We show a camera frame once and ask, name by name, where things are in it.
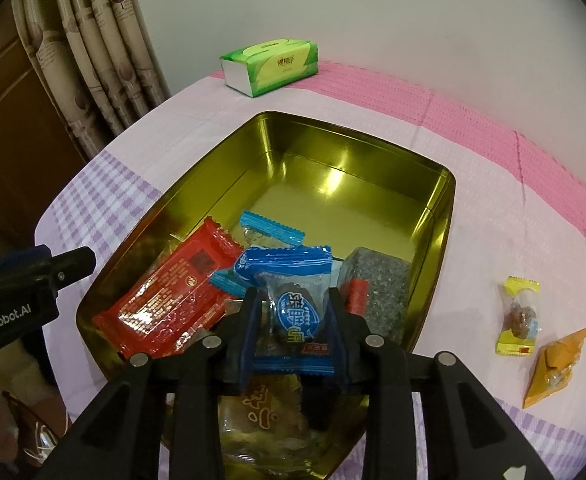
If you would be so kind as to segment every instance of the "white wall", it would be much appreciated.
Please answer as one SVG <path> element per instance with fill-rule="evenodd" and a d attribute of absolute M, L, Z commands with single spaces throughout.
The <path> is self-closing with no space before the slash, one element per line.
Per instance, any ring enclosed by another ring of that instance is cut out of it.
<path fill-rule="evenodd" d="M 519 130 L 586 183 L 580 0 L 137 0 L 172 93 L 273 38 L 434 88 Z"/>

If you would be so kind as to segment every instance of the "purple checkered pattern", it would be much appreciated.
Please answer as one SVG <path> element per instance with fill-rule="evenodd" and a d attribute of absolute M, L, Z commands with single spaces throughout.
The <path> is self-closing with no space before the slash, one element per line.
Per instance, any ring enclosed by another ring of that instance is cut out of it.
<path fill-rule="evenodd" d="M 503 400 L 496 399 L 496 401 L 542 457 L 556 480 L 572 480 L 576 477 L 586 464 L 586 436 L 573 430 L 559 428 Z M 419 394 L 413 394 L 413 414 L 417 435 L 417 478 L 427 480 L 429 476 L 426 437 Z M 351 454 L 331 476 L 331 480 L 361 480 L 365 445 L 366 437 L 362 437 Z"/>
<path fill-rule="evenodd" d="M 62 250 L 89 246 L 97 258 L 96 271 L 102 269 L 160 196 L 157 189 L 103 150 L 51 205 Z"/>
<path fill-rule="evenodd" d="M 61 236 L 60 252 L 88 245 L 95 251 L 96 271 L 99 271 L 160 196 L 157 189 L 103 150 L 49 208 Z M 90 282 L 92 280 L 82 282 L 84 292 Z M 419 394 L 414 394 L 413 401 L 418 479 L 427 480 L 425 431 Z M 576 476 L 586 463 L 586 436 L 559 428 L 502 400 L 497 401 L 531 442 L 556 480 L 571 480 Z M 331 477 L 332 480 L 361 480 L 364 448 L 363 437 Z"/>

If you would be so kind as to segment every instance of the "screw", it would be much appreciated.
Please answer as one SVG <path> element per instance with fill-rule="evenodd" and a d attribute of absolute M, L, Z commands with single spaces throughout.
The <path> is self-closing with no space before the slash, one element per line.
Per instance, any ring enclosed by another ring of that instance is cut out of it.
<path fill-rule="evenodd" d="M 222 340 L 218 338 L 216 335 L 210 335 L 202 339 L 202 345 L 204 345 L 205 348 L 217 348 L 221 344 Z"/>
<path fill-rule="evenodd" d="M 438 361 L 445 366 L 453 366 L 457 359 L 455 359 L 455 355 L 450 352 L 442 352 L 438 355 Z"/>
<path fill-rule="evenodd" d="M 134 354 L 131 356 L 130 362 L 135 368 L 144 366 L 148 363 L 148 355 L 142 353 Z"/>
<path fill-rule="evenodd" d="M 373 348 L 380 348 L 384 345 L 384 338 L 377 334 L 368 335 L 364 341 L 367 345 L 372 346 Z"/>

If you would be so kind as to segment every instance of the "round table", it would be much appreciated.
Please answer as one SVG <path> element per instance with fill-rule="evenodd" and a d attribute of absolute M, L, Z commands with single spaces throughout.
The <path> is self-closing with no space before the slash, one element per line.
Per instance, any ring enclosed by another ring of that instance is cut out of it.
<path fill-rule="evenodd" d="M 534 359 L 497 356 L 495 343 L 502 323 L 498 285 L 509 275 L 542 284 L 541 345 L 586 326 L 586 187 L 526 137 L 460 103 L 330 62 L 320 63 L 317 76 L 255 99 L 227 88 L 219 73 L 200 80 L 114 140 L 44 213 L 36 243 L 54 254 L 88 245 L 98 260 L 92 277 L 60 292 L 60 317 L 44 327 L 71 417 L 105 381 L 75 325 L 91 280 L 162 193 L 265 110 L 354 128 L 452 171 L 456 196 L 448 247 L 415 352 L 457 354 L 555 478 L 573 478 L 586 463 L 586 342 L 569 386 L 527 410 L 519 406 Z M 361 446 L 336 478 L 359 478 Z"/>

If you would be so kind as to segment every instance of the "orange wrapper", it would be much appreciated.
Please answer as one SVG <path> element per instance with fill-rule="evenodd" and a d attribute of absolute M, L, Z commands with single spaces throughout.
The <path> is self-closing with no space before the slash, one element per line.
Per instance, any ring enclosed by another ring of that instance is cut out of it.
<path fill-rule="evenodd" d="M 566 388 L 573 377 L 572 369 L 580 360 L 586 328 L 578 330 L 543 347 L 538 353 L 523 408 Z"/>
<path fill-rule="evenodd" d="M 178 353 L 198 328 L 209 329 L 224 316 L 230 295 L 208 280 L 233 266 L 242 251 L 208 217 L 157 270 L 93 320 L 127 359 L 138 352 Z"/>

